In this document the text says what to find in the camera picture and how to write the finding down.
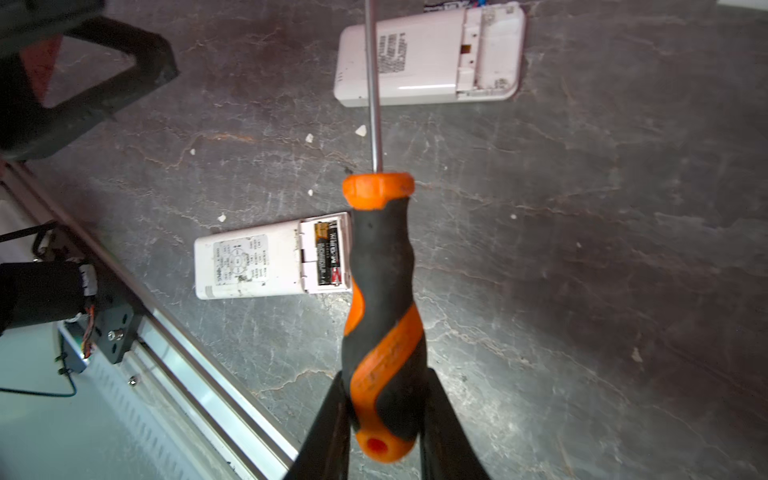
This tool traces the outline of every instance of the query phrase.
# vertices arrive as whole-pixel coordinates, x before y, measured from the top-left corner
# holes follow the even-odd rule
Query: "marble floor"
[[[380,18],[422,8],[380,3]],[[768,15],[524,8],[511,100],[383,112],[386,168],[417,182],[429,363],[496,480],[768,478]],[[167,38],[181,76],[28,166],[301,441],[350,296],[198,300],[193,242],[347,208],[366,110],[332,89],[362,2],[108,14]],[[66,41],[49,101],[126,64]],[[419,477],[417,455],[351,463],[351,478]]]

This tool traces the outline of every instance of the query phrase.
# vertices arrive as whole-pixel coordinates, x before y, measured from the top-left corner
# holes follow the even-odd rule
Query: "screw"
[[[107,332],[107,340],[110,342],[117,342],[119,339],[123,338],[123,330],[122,329],[115,329],[110,330]]]

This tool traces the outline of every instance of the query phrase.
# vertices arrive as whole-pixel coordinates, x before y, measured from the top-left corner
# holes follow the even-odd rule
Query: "handle hole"
[[[386,453],[389,448],[387,448],[386,443],[382,442],[379,439],[368,439],[368,448],[371,450],[371,452],[382,454]]]

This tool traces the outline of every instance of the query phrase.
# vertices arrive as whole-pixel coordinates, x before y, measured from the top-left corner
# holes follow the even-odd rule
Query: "screwdriver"
[[[395,462],[413,447],[422,427],[427,349],[413,302],[413,248],[408,238],[407,173],[384,173],[376,6],[366,0],[366,67],[372,174],[351,175],[343,193],[352,207],[350,269],[353,298],[342,340],[342,379],[350,423],[360,448]]]

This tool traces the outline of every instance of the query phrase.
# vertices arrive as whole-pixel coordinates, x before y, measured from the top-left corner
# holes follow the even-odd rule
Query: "screwdriver shaft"
[[[368,70],[368,108],[370,113],[373,172],[384,171],[382,163],[382,122],[379,113],[379,53],[376,35],[376,0],[366,0],[366,67]]]

